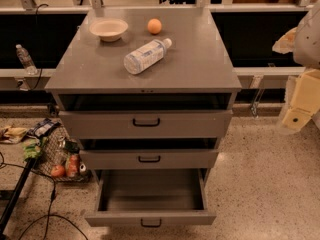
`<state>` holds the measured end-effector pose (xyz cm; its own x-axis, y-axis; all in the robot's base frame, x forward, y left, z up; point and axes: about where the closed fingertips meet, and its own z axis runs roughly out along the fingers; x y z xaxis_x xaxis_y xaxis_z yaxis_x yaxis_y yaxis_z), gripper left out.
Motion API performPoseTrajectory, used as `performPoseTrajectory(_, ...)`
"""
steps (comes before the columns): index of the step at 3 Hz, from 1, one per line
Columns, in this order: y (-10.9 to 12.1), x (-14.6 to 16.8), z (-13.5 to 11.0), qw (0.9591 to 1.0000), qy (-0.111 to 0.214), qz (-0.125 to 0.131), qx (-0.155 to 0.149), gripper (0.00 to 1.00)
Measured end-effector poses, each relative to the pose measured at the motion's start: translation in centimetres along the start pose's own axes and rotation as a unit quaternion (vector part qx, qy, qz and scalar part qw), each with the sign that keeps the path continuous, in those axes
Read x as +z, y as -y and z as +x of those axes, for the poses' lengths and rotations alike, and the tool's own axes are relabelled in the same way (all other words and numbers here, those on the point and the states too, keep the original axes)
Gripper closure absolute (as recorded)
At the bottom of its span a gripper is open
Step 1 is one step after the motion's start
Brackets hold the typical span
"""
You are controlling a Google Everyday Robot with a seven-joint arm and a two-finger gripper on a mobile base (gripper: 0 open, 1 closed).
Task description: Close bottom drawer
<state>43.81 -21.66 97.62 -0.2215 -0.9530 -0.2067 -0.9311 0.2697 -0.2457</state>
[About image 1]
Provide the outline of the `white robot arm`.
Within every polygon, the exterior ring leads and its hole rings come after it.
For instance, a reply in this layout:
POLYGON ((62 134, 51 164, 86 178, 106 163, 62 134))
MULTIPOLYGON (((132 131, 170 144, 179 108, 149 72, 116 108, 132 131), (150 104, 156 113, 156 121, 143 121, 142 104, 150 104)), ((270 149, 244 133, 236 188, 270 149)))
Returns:
POLYGON ((307 68, 320 68, 320 2, 272 46, 280 54, 293 54, 293 60, 307 68))

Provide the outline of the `yellow robot base block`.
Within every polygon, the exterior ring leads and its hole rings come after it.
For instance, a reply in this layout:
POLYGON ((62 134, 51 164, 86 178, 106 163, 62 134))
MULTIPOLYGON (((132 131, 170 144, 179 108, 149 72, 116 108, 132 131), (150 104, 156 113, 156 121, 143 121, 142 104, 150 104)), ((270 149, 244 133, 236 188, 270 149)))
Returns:
POLYGON ((320 70, 311 69, 298 77, 290 76, 285 101, 281 125, 288 132, 298 132, 320 110, 320 70))

